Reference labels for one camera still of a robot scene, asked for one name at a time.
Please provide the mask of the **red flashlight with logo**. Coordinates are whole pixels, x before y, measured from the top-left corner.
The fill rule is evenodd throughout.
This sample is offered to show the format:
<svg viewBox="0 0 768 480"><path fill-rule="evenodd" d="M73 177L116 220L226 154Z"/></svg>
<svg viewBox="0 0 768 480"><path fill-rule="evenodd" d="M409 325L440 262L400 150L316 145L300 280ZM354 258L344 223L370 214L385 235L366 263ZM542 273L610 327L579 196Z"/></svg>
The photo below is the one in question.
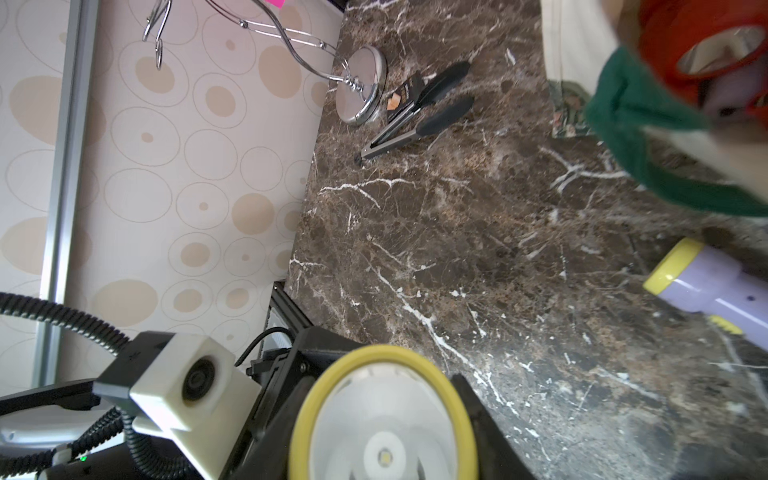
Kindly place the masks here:
<svg viewBox="0 0 768 480"><path fill-rule="evenodd" d="M640 57L688 100L702 82L767 52L765 0L643 1L638 18Z"/></svg>

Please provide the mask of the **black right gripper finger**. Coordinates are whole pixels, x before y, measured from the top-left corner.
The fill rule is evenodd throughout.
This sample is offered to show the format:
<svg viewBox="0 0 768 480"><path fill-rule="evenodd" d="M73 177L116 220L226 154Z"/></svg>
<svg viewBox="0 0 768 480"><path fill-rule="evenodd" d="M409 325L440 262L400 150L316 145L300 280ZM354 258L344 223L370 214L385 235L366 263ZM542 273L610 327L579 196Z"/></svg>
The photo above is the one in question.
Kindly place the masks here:
<svg viewBox="0 0 768 480"><path fill-rule="evenodd" d="M482 480L534 480L534 475L512 449L489 411L461 374L451 383L467 410L478 455L479 478Z"/></svg>

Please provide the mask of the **green flashlight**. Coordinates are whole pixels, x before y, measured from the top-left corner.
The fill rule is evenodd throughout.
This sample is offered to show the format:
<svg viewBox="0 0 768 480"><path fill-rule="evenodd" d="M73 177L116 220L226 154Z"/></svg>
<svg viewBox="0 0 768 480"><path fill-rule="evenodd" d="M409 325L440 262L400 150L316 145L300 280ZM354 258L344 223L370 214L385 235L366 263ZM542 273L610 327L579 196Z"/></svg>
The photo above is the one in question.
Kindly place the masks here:
<svg viewBox="0 0 768 480"><path fill-rule="evenodd" d="M371 345L335 361L299 411L290 479L477 479L476 439L456 388L429 360Z"/></svg>

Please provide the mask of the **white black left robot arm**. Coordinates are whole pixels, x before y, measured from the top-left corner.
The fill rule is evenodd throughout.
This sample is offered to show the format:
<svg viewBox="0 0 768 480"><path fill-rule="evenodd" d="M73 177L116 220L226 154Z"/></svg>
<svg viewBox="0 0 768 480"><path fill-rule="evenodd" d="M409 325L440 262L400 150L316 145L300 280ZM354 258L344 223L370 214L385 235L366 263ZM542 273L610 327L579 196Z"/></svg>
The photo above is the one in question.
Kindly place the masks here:
<svg viewBox="0 0 768 480"><path fill-rule="evenodd" d="M1 311L75 332L113 357L94 380L2 399L3 415L109 404L78 438L3 457L6 478L283 479L302 402L320 374L356 348L352 340L299 324L287 330L289 348L249 362L208 336L128 337L93 315L29 296L3 294Z"/></svg>

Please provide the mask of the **purple flashlight horizontal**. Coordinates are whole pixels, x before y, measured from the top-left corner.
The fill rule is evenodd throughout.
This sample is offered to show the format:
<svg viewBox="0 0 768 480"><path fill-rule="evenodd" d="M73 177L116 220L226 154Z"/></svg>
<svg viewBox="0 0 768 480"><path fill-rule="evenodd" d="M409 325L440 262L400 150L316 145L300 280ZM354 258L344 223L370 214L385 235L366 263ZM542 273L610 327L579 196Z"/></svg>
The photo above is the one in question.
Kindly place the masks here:
<svg viewBox="0 0 768 480"><path fill-rule="evenodd" d="M643 283L649 293L688 313L702 313L724 331L767 349L767 282L728 254L691 238L680 240Z"/></svg>

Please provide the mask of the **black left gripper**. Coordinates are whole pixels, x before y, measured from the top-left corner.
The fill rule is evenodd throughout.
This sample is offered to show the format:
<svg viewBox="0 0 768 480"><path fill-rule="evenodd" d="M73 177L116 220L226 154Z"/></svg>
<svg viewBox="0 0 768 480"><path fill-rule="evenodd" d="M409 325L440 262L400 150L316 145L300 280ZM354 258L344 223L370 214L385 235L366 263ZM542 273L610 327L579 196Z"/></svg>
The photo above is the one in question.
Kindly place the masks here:
<svg viewBox="0 0 768 480"><path fill-rule="evenodd" d="M266 364L262 390L222 477L286 479L292 433L309 391L336 360L359 347L320 327L299 331L291 348Z"/></svg>

